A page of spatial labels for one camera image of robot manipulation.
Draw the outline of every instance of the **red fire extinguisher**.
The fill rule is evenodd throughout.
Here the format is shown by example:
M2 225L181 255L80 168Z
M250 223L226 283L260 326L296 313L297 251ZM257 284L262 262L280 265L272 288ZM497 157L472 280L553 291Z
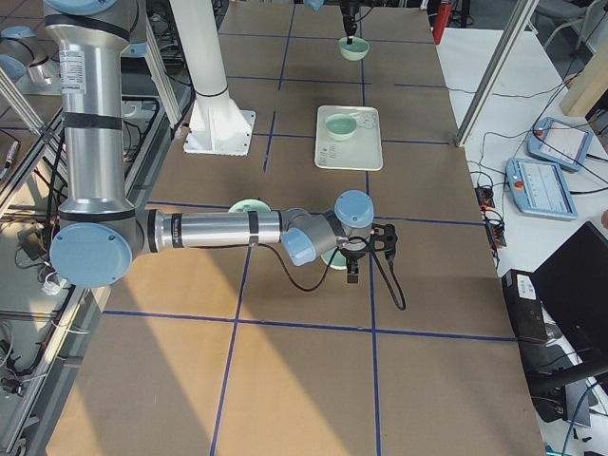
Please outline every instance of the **red fire extinguisher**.
M444 30L446 29L451 11L451 0L441 0L441 5L439 5L439 11L437 11L437 17L435 18L435 27L433 27L435 45L441 43L441 37L444 36Z

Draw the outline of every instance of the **black monitor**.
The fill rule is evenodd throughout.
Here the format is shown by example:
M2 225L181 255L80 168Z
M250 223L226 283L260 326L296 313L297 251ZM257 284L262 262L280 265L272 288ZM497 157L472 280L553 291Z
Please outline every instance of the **black monitor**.
M532 275L542 305L587 362L608 356L608 239L583 224Z

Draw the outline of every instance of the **label sticker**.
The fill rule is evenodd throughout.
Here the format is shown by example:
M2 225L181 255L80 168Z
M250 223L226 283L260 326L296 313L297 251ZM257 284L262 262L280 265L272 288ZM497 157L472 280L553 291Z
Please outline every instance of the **label sticker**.
M86 93L85 53L81 50L59 51L61 90L63 93Z
M520 297L536 301L536 291L534 290L534 285L532 285L532 281L527 275L517 274L517 290Z

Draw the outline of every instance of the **white tray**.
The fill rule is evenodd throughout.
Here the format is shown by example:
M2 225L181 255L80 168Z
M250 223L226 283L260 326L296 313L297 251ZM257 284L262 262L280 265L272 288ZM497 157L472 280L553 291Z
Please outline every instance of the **white tray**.
M336 141L327 133L325 120L332 114L350 114L357 120L354 135ZM314 164L319 168L378 171L382 169L382 141L378 110L363 106L320 106L316 111Z

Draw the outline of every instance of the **blue joint cap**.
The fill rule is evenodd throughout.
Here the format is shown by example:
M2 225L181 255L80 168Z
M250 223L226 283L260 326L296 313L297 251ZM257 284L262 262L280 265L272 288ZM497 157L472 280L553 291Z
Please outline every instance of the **blue joint cap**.
M301 266L316 259L313 242L299 228L290 228L287 233L283 233L281 242L295 266Z
M325 0L304 0L304 5L313 11L319 11Z
M124 50L122 57L129 57L132 59L137 59L145 56L145 53L148 51L147 42L143 43L133 43L127 49Z
M0 67L11 79L19 79L26 74L26 67L7 54L0 54Z
M8 27L0 32L2 38L30 38L36 36L33 30L26 26Z
M333 208L338 219L351 228L365 228L373 223L373 202L360 190L344 192Z
M50 262L72 284L105 287L124 276L133 262L131 247L120 234L98 223L74 223L50 244Z
M45 0L45 3L65 14L90 16L104 12L114 6L118 0Z

